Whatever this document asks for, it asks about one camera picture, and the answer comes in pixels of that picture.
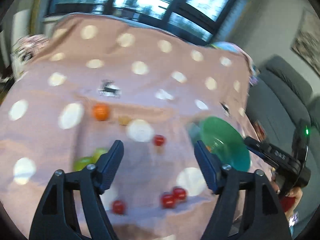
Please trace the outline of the grey sofa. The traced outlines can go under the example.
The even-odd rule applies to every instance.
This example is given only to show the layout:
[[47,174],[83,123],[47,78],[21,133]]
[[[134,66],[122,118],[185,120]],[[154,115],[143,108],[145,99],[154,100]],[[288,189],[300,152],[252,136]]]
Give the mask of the grey sofa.
[[296,208],[299,220],[293,237],[297,237],[319,206],[319,97],[312,97],[308,81],[279,55],[264,61],[259,72],[257,84],[249,89],[246,115],[251,123],[259,123],[268,141],[290,153],[299,121],[311,124],[306,160],[311,178]]

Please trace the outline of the small tan fruit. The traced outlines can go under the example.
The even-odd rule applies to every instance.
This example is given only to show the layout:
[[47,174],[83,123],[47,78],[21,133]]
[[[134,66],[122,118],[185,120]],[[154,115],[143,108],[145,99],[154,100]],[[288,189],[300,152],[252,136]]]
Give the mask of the small tan fruit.
[[121,115],[118,117],[118,124],[120,126],[127,126],[131,122],[131,118],[127,115]]

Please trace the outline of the green apple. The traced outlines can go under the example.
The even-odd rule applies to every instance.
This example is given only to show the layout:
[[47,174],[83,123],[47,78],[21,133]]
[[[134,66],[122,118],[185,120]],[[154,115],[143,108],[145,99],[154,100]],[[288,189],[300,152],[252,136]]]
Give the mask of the green apple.
[[108,152],[108,148],[96,148],[95,151],[92,153],[92,161],[96,163],[101,155]]
[[83,168],[85,168],[88,164],[93,164],[94,160],[92,157],[81,157],[79,159],[76,159],[73,163],[73,171],[81,171]]

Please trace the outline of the framed wall picture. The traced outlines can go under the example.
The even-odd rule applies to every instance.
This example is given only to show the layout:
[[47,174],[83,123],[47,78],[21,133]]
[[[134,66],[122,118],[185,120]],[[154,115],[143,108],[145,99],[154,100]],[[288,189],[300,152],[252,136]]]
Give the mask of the framed wall picture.
[[319,76],[319,17],[304,9],[291,49]]

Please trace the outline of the red tomato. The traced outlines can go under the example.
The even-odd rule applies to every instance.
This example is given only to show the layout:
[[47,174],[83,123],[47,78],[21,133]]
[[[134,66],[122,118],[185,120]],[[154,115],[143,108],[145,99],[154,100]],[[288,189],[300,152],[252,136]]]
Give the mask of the red tomato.
[[170,192],[163,193],[161,196],[161,206],[163,209],[174,209],[176,206],[176,199]]
[[115,200],[112,203],[112,212],[116,215],[125,215],[126,213],[126,204],[122,200]]
[[179,202],[184,202],[187,200],[187,191],[182,188],[182,187],[174,187],[172,189],[172,195],[174,196],[174,198],[176,199],[176,201],[179,201]]
[[158,146],[158,147],[161,147],[165,144],[166,142],[166,138],[165,136],[163,135],[160,135],[160,134],[156,134],[154,137],[153,137],[153,144],[155,146]]

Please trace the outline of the pink polka dot blanket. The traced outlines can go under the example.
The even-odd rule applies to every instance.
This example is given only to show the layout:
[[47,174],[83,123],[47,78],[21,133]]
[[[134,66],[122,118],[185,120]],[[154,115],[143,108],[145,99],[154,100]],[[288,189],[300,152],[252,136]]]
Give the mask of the pink polka dot blanket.
[[[124,157],[106,211],[123,200],[123,216],[109,214],[121,239],[200,239],[217,197],[207,188],[187,124],[208,116],[255,137],[245,115],[251,68],[243,54],[198,47],[151,28],[104,16],[75,14],[25,67],[1,104],[1,203],[28,236],[53,173],[72,170],[96,148],[124,143]],[[98,121],[97,103],[110,107]],[[132,120],[127,126],[118,117]],[[153,144],[156,134],[166,142]],[[163,209],[174,187],[187,200]]]

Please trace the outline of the green bowl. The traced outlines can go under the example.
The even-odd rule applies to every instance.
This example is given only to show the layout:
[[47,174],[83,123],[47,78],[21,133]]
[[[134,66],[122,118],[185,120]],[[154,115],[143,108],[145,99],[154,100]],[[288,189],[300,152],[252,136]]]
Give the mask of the green bowl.
[[228,122],[216,116],[194,120],[187,124],[189,137],[194,144],[202,141],[208,151],[219,157],[222,163],[238,171],[247,172],[251,159],[240,133]]

